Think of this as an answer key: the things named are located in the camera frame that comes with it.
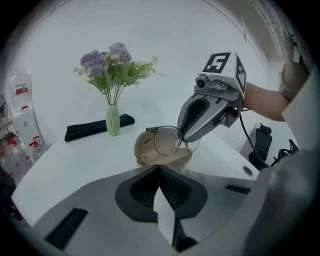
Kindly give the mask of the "person's right forearm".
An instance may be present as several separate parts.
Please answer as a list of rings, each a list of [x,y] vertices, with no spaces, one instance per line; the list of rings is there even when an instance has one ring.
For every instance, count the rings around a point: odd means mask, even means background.
[[[244,106],[269,120],[284,122],[283,111],[289,101],[279,92],[246,83]]]

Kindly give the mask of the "black office chair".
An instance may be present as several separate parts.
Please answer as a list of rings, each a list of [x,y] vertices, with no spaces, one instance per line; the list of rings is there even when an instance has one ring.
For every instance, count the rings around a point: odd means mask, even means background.
[[[277,157],[274,157],[274,161],[271,164],[271,167],[275,166],[282,158],[292,155],[299,151],[298,146],[294,143],[292,139],[289,139],[290,148],[289,149],[280,149],[278,151]]]
[[[272,130],[270,127],[260,124],[260,128],[257,128],[255,131],[255,144],[254,147],[258,152],[260,158],[265,161],[267,159],[269,149],[272,143]],[[252,151],[248,155],[249,162],[257,169],[262,170],[266,166],[258,159],[256,153]]]

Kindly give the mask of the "purple artificial flowers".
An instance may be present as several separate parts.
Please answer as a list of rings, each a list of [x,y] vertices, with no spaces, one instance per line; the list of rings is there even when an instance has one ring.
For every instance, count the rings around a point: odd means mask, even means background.
[[[73,72],[93,85],[106,97],[109,105],[116,105],[123,90],[156,73],[159,58],[151,61],[132,59],[127,47],[120,42],[109,46],[108,51],[92,50],[80,58]]]

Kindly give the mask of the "person's beige shirt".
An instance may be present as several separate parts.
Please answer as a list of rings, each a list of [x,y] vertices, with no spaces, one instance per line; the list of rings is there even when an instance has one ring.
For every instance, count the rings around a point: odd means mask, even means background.
[[[283,23],[285,63],[281,72],[279,92],[292,101],[304,86],[314,65],[308,43],[290,22]]]

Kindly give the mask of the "white ceiling pipe bundle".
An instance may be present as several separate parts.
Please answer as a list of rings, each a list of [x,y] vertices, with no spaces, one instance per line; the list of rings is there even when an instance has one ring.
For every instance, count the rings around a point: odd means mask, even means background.
[[[277,58],[283,60],[285,47],[283,43],[283,28],[279,8],[273,0],[249,0],[262,18],[272,39]]]

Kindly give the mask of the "black standing fan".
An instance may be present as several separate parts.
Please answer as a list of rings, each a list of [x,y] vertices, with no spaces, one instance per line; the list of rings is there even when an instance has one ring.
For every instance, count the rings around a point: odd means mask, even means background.
[[[5,97],[0,94],[0,121],[5,123],[11,117],[10,106]]]

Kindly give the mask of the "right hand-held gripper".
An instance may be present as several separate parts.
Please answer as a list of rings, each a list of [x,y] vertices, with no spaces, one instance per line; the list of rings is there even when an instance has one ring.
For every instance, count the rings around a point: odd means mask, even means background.
[[[182,106],[182,141],[195,142],[218,125],[230,127],[245,107],[247,73],[236,51],[213,53],[195,79],[194,95]]]

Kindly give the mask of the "white water dispenser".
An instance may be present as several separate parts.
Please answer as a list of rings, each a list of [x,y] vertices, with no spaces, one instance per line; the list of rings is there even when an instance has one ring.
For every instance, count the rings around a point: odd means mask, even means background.
[[[26,151],[35,161],[48,151],[50,147],[42,136],[33,109],[22,107],[13,118],[13,125]]]

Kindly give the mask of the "black folded cloth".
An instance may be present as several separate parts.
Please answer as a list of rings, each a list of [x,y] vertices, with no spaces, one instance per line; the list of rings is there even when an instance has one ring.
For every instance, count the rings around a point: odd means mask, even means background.
[[[121,114],[119,116],[120,128],[133,125],[135,119],[128,114]],[[107,132],[107,125],[105,120],[94,121],[84,124],[70,125],[66,128],[66,134],[64,136],[65,142],[81,139],[91,135]]]

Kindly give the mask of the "clear-framed eyeglasses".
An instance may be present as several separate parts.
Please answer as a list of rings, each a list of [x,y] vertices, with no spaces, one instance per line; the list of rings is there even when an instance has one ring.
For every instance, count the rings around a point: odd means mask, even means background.
[[[162,156],[172,155],[181,145],[188,152],[194,152],[201,142],[201,139],[195,142],[183,142],[181,131],[171,125],[149,127],[145,131],[151,134],[151,136],[143,144],[146,145],[152,141],[155,151]]]

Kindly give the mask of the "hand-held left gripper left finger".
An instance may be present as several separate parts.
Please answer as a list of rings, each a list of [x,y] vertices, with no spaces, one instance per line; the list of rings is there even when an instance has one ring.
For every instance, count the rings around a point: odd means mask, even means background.
[[[33,230],[70,256],[173,256],[153,201],[157,165],[92,181],[49,209]]]

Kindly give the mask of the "large clear water bottle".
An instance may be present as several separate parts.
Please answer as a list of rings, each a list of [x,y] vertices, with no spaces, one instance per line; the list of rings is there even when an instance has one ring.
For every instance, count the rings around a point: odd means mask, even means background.
[[[33,108],[31,77],[26,72],[13,72],[8,78],[11,105],[15,113]]]

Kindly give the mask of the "group of red-capped water bottles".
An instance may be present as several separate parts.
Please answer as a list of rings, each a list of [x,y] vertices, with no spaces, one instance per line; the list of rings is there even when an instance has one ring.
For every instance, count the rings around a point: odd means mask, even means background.
[[[22,147],[20,139],[12,132],[3,137],[5,152],[13,159],[15,171],[12,173],[15,178],[23,177],[31,169],[34,163],[49,149],[39,136],[27,148]]]

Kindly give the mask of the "beige glasses case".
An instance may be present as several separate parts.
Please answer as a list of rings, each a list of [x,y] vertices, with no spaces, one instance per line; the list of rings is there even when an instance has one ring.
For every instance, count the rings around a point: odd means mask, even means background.
[[[134,145],[134,155],[140,166],[152,165],[173,165],[181,167],[185,165],[193,156],[193,153],[186,148],[179,148],[173,154],[161,155],[156,151],[153,133],[141,133]]]

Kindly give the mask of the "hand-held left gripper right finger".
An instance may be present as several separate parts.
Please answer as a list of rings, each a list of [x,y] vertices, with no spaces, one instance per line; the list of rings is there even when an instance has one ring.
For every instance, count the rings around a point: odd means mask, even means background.
[[[253,179],[223,177],[159,166],[159,256],[173,256],[203,242],[238,210]]]

